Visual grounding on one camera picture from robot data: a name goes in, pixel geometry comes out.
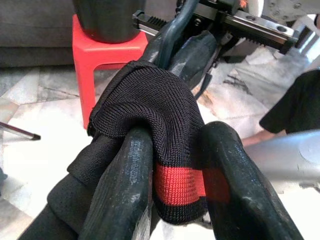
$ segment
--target marble floor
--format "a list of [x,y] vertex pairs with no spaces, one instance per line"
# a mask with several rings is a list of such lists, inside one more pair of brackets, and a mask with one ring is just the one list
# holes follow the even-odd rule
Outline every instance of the marble floor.
[[[257,133],[261,130],[260,118],[307,65],[307,59],[295,50],[279,56],[264,47],[242,63],[220,63],[212,70],[212,81],[198,100],[204,121],[226,122],[241,138]],[[95,72],[97,97],[115,72]],[[43,209],[49,191],[91,141],[83,129],[74,68],[0,69],[0,121],[41,135],[40,141],[28,141],[0,131],[0,167],[8,175],[1,187],[0,239],[13,240]],[[295,189],[279,196],[303,237],[318,239],[320,209],[315,205],[320,194],[313,189]],[[211,230],[196,224],[172,226],[160,221],[151,239],[187,240],[198,236],[214,239]]]

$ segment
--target black fabric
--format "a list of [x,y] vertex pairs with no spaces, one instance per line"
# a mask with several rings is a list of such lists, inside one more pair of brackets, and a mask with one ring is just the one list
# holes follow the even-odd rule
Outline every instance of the black fabric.
[[287,134],[320,128],[320,70],[299,76],[279,102],[261,119],[271,133]]
[[76,240],[78,235],[45,206],[39,216],[20,236],[20,240]]
[[101,176],[127,132],[137,125],[152,131],[153,189],[177,191],[173,200],[189,201],[168,205],[154,190],[160,217],[169,223],[184,224],[202,216],[205,199],[198,196],[192,174],[178,176],[188,186],[183,191],[175,183],[177,176],[155,178],[159,166],[186,170],[197,166],[192,149],[204,125],[197,103],[187,85],[172,73],[148,62],[133,61],[117,73],[93,109],[88,126],[88,134],[93,136],[91,144],[68,167],[69,175],[53,188],[47,207],[20,239],[54,239],[55,234],[55,239],[76,239]]

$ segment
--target red stripe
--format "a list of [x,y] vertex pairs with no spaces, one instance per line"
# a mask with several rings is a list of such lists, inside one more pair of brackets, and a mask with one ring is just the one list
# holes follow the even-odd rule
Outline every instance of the red stripe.
[[168,167],[156,165],[154,186],[160,200],[169,206],[183,206],[205,196],[201,170],[190,167]]

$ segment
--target knit fabric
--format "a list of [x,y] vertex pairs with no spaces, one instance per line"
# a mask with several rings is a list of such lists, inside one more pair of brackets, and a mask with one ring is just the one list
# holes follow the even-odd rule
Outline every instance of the knit fabric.
[[148,62],[129,63],[93,109],[88,134],[121,142],[136,125],[152,132],[153,200],[159,215],[172,224],[200,217],[204,213],[200,197],[205,196],[205,190],[202,171],[196,170],[199,159],[192,150],[204,122],[187,85]]
[[87,129],[91,144],[68,167],[69,175],[50,192],[40,219],[20,239],[77,239],[101,176],[137,125],[152,134],[153,201],[160,217],[176,225],[201,217],[205,188],[194,150],[204,122],[194,96],[172,73],[133,61],[118,72],[94,107]]

